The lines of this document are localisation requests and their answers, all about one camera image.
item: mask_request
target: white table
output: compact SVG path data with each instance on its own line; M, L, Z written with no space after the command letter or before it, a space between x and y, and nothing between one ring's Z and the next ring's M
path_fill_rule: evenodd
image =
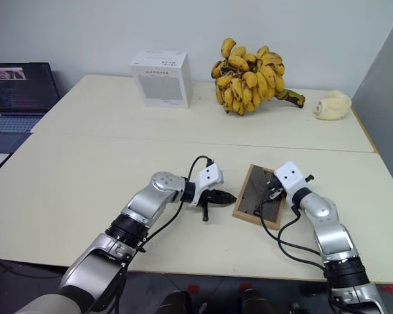
M144 107L134 80L85 76L34 127L34 133L157 139L187 143L372 152L353 113L339 121L313 117L326 91L298 90L304 109L266 101L254 114L227 115L213 83L194 83L190 109Z
M312 189L337 204L369 278L393 282L393 180L378 154L84 135L33 134L1 168L0 258L70 265L154 172L186 175L199 154L215 159L224 172L223 189L234 195L250 163L274 169L293 160L316 177ZM153 230L176 206L168 206ZM200 209L185 208L130 269L323 279L316 268L286 258L261 227L233 218L232 211L212 209L203 223ZM283 223L291 218L287 209ZM284 239L314 247L305 217Z

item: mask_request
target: black cord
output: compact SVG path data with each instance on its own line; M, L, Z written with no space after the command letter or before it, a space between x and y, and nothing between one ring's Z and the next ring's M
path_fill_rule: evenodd
M112 311L115 310L115 314L119 314L119 302L121 300L122 293L124 292L126 284L126 273L124 274L124 279L119 284L117 288L117 292L115 295L115 301L112 303L111 307L107 310L106 314L110 314Z
M283 241L281 239L278 240L278 238L269 231L267 225L265 224L265 221L263 220L263 204L266 203L266 202L267 201L263 201L263 202L261 202L259 204L259 209L260 209L259 210L259 217L261 218L261 223L262 223L263 229L265 229L265 231L267 232L268 236L270 236L271 238L273 238L277 242L280 241L282 244L288 245L289 247L294 247L296 249L307 251L307 252L310 252L310 253L313 253L315 255L320 256L320 253L318 251L314 250L314 249L310 249L308 247L303 247L301 245L296 245L296 244L293 244L293 243L290 243L290 242L286 242L286 241Z
M290 258L290 259L292 259L292 260L295 260L295 261L297 261L297 262L300 262L300 263L304 263L304 264L308 264L308 265L311 265L311 266L316 266L317 268L320 268L322 271L325 271L325 268L322 266L322 265L319 265L319 264L317 264L317 263L315 263L315 262L312 262L312 261L310 261L310 260L303 260L302 258L298 258L298 257L295 257L295 256L293 256L293 255L291 255L290 253L288 253L283 247L282 247L282 244L281 244L281 235L282 235L282 232L286 229L286 228L288 228L289 226L291 226L292 224L295 224L297 221L299 221L299 219L300 219L300 217L301 217L301 215L300 214L298 214L297 215L297 217L295 218L295 219L293 219L292 221L290 221L289 223L287 223L286 225L284 225L281 229L280 229L280 231L278 232L278 246L280 247L280 250L288 257L288 258Z
M207 159L207 164L212 164L212 160L211 158L205 156L205 155L201 155L195 158L194 162L191 165L191 168L189 168L189 172L188 172L188 177L187 179L189 180L191 178L192 175L192 171L194 170L195 164L197 163L198 160L200 160L201 158L205 158ZM163 229L165 229L165 227L169 226L169 224L171 224L173 222L173 220L176 219L176 217L178 217L179 213L181 212L183 207L183 201L181 201L175 215L173 215L173 217L163 226L161 226L159 229L157 229L155 232L153 232L148 238L147 240L145 240L145 242L143 242L140 247L142 248L146 243L148 243L151 239L153 239L155 236L157 236L157 234L159 234L160 232L163 231Z
M3 269L7 270L10 273L13 273L17 276L20 277L26 277L26 278L32 278L32 279L54 279L54 278L60 278L62 275L58 275L58 276L48 276L48 277L41 277L41 276L32 276L32 275L25 275L23 273L18 273L17 271L12 270L11 268L7 267L6 265L2 264L0 262L0 267L2 267Z
M339 303L337 300L332 298L331 293L332 293L332 290L331 290L331 287L329 286L327 300L328 300L329 305L330 305L330 307L331 307L331 309L332 309L332 311L334 313L338 313L338 311L335 309L335 307L337 307L338 309L341 309L341 310L343 310L345 312L348 312L348 313L365 314L364 312L352 309L350 306L347 306L345 304Z
M211 158L209 158L209 157L207 157L205 155L200 155L200 156L196 157L195 160L193 161L192 165L191 165L191 168L189 168L188 177L187 177L188 180L191 178L192 171L194 170L195 164L201 158L207 159L207 167L214 163ZM159 233L161 233L163 231L163 229L165 229L167 226L169 226L176 219L176 217L178 217L179 213L182 210L182 207L183 207L183 201L181 201L181 203L179 204L179 207L178 207L175 215L173 215L172 218L169 219L169 221L166 224L161 226L159 229L157 229L155 232L153 232L149 237L147 237L147 239L138 247L138 251L143 251L143 246L146 243L148 243L155 236L157 236ZM124 281L120 284L118 293L117 293L117 295L115 297L115 301L113 302L113 304L109 308L109 310L106 312L107 314L110 314L113 310L115 310L115 314L119 314L119 301L120 301L120 298L122 296L122 292L124 291L125 284L126 284L126 277L125 277Z

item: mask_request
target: laptop screen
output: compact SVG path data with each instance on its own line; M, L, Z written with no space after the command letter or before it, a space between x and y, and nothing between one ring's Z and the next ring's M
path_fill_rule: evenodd
M0 63L1 114L45 114L58 100L49 63Z

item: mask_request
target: laptop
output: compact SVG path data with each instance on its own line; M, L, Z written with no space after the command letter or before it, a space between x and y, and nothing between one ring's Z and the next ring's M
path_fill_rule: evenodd
M0 63L0 152L16 151L59 100L49 63Z

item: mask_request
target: white box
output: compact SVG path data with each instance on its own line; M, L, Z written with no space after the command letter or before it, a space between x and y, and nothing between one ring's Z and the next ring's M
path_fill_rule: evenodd
M192 84L186 52L143 50L130 68L146 106L189 107Z

